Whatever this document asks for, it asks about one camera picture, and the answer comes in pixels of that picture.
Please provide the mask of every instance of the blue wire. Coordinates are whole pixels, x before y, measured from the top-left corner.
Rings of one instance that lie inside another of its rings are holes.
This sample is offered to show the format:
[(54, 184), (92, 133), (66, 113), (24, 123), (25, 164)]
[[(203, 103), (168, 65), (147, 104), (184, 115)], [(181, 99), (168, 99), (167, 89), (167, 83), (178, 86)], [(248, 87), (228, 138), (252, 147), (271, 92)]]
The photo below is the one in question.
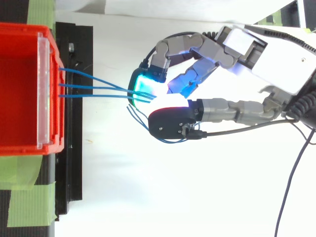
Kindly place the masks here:
[(130, 115), (132, 115), (132, 117), (140, 124), (142, 125), (147, 131), (148, 131), (148, 128), (146, 125), (144, 125), (144, 123), (141, 123), (139, 120), (137, 120), (137, 118), (134, 116), (134, 114), (131, 112), (131, 110), (129, 110), (129, 107), (127, 106), (127, 110), (129, 111)]
[(107, 98), (124, 98), (124, 99), (131, 99), (137, 100), (139, 102), (150, 103), (147, 100), (140, 100), (131, 96), (124, 96), (124, 95), (59, 95), (61, 98), (83, 98), (83, 97), (107, 97)]
[[(106, 80), (102, 80), (102, 79), (93, 77), (93, 76), (91, 76), (91, 75), (89, 75), (89, 74), (87, 74), (87, 73), (83, 73), (83, 72), (80, 72), (80, 71), (77, 71), (77, 70), (74, 70), (74, 69), (69, 69), (69, 68), (59, 68), (59, 70), (65, 71), (65, 72), (69, 72), (69, 73), (76, 73), (76, 74), (82, 75), (82, 76), (84, 76), (84, 77), (87, 77), (87, 78), (90, 78), (90, 79), (93, 79), (93, 80), (97, 80), (97, 81), (102, 82), (102, 83), (104, 83), (104, 84), (113, 86), (114, 88), (121, 89), (121, 90), (123, 90), (123, 91), (125, 91), (125, 92), (128, 92), (128, 90), (126, 90), (126, 89), (124, 89), (124, 88), (122, 88), (122, 87), (120, 87), (120, 86), (118, 86), (118, 85), (112, 84), (112, 83), (110, 83), (110, 82), (108, 82), (108, 81), (106, 81)], [(149, 93), (145, 93), (145, 92), (140, 92), (140, 93), (141, 93), (141, 94), (144, 94), (144, 95), (147, 95), (147, 96), (150, 96), (150, 97), (153, 97), (153, 98), (156, 98), (156, 96), (151, 95), (151, 94), (149, 94)]]
[(78, 88), (78, 89), (104, 89), (104, 90), (123, 91), (123, 92), (128, 92), (130, 94), (136, 94), (136, 95), (142, 96), (146, 99), (153, 100), (152, 98), (153, 95), (146, 96), (146, 95), (143, 95), (145, 94), (145, 92), (138, 92), (138, 91), (133, 91), (133, 90), (125, 90), (125, 89), (120, 89), (120, 88), (104, 87), (104, 86), (85, 86), (85, 85), (69, 85), (69, 84), (59, 84), (59, 85), (64, 86), (64, 87), (70, 87), (70, 88)]
[[(145, 123), (142, 121), (142, 119), (137, 115), (137, 113), (135, 112), (134, 108), (133, 108), (131, 105), (129, 105), (129, 106), (130, 106), (130, 108), (132, 109), (132, 111), (134, 112), (134, 114), (138, 117), (139, 120), (132, 114), (132, 112), (129, 110), (129, 107), (127, 106), (127, 109), (128, 109), (128, 111), (129, 111), (129, 113), (133, 116), (133, 118), (134, 118), (139, 124), (141, 124), (147, 131), (149, 131), (148, 127), (145, 125)], [(144, 117), (147, 118), (147, 116), (146, 116), (144, 113), (142, 113), (141, 111), (139, 111), (137, 108), (136, 108), (136, 110), (137, 110), (138, 112), (140, 112)], [(182, 143), (182, 142), (187, 141), (187, 139), (181, 139), (181, 140), (176, 141), (176, 142), (167, 141), (167, 140), (158, 139), (158, 138), (156, 138), (156, 139), (159, 140), (159, 141), (161, 141), (161, 142), (163, 142), (163, 143), (166, 143), (166, 144), (175, 144), (175, 143)]]
[(74, 70), (74, 69), (59, 68), (59, 70), (65, 71), (65, 72), (69, 72), (69, 73), (76, 73), (76, 74), (82, 75), (82, 76), (84, 76), (84, 77), (87, 77), (87, 78), (90, 78), (90, 79), (93, 79), (93, 80), (97, 80), (97, 81), (102, 82), (102, 83), (104, 83), (104, 84), (113, 86), (113, 87), (115, 87), (115, 88), (124, 89), (124, 88), (122, 88), (122, 87), (120, 87), (120, 86), (114, 85), (114, 84), (112, 84), (112, 83), (110, 83), (110, 82), (107, 82), (107, 81), (105, 81), (105, 80), (101, 80), (101, 79), (99, 79), (99, 78), (95, 78), (95, 77), (93, 77), (93, 76), (91, 76), (91, 75), (89, 75), (89, 74), (87, 74), (87, 73), (83, 73), (83, 72), (80, 72), (80, 71), (77, 71), (77, 70)]

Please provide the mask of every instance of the white backdrop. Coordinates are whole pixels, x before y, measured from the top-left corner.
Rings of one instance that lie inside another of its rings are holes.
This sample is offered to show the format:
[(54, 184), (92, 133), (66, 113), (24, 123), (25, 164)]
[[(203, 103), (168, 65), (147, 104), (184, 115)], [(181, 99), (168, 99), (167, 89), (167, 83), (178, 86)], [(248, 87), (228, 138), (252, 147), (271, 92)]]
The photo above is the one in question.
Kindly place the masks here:
[(56, 10), (104, 14), (106, 0), (55, 0)]
[(293, 0), (107, 0), (105, 13), (254, 24)]
[[(59, 12), (57, 20), (93, 25), (94, 75), (125, 88), (160, 39), (222, 26), (68, 12)], [(169, 79), (189, 63), (170, 69)], [(195, 97), (261, 102), (266, 95), (257, 91), (263, 84), (218, 70)], [(70, 212), (56, 223), (56, 237), (273, 236), (287, 179), (304, 143), (291, 125), (169, 145), (134, 121), (126, 100), (83, 103), (83, 201), (71, 202)], [(223, 122), (202, 129), (239, 127)], [(315, 167), (315, 147), (309, 146), (292, 181), (279, 237), (316, 235)]]

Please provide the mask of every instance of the tape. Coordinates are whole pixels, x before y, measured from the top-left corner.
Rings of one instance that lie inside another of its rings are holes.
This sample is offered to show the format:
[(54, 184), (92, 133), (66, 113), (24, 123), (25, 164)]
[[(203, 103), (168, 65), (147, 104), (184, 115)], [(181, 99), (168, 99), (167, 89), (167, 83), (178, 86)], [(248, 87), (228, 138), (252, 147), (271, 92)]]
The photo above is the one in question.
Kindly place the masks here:
[(11, 192), (7, 227), (50, 226), (55, 215), (55, 183)]
[(281, 10), (275, 12), (272, 14), (273, 19), (275, 21), (274, 26), (283, 26), (282, 24), (282, 16), (281, 16)]
[(54, 29), (55, 0), (29, 0), (27, 24), (46, 25)]
[(43, 156), (0, 157), (0, 190), (30, 190)]

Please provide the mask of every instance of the robotic hand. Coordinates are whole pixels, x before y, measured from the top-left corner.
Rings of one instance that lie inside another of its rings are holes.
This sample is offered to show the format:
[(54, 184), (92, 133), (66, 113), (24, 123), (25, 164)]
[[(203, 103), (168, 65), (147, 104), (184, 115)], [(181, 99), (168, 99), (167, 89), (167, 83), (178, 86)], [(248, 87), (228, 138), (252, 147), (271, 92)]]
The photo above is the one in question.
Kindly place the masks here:
[(157, 53), (152, 56), (150, 67), (149, 55), (134, 71), (129, 89), (136, 88), (139, 76), (156, 81), (159, 86), (165, 83), (170, 66), (194, 57), (197, 61), (168, 83), (167, 94), (180, 93), (187, 98), (216, 68), (230, 69), (241, 64), (242, 70), (270, 84), (262, 90), (270, 95), (263, 103), (214, 98), (186, 100), (181, 106), (157, 108), (149, 116), (151, 135), (158, 139), (200, 139), (207, 137), (207, 133), (194, 129), (197, 121), (233, 120), (256, 125), (281, 114), (316, 128), (315, 48), (289, 34), (248, 25), (223, 27), (216, 37), (183, 34), (156, 45), (152, 53), (155, 50)]

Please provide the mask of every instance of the red container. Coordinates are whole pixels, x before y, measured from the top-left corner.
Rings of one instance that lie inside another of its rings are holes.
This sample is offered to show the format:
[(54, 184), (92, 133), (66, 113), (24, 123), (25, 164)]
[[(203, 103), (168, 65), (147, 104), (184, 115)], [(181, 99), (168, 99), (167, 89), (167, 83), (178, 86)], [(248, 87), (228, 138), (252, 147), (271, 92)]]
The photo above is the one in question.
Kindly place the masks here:
[(48, 27), (0, 23), (0, 156), (64, 148), (65, 73)]

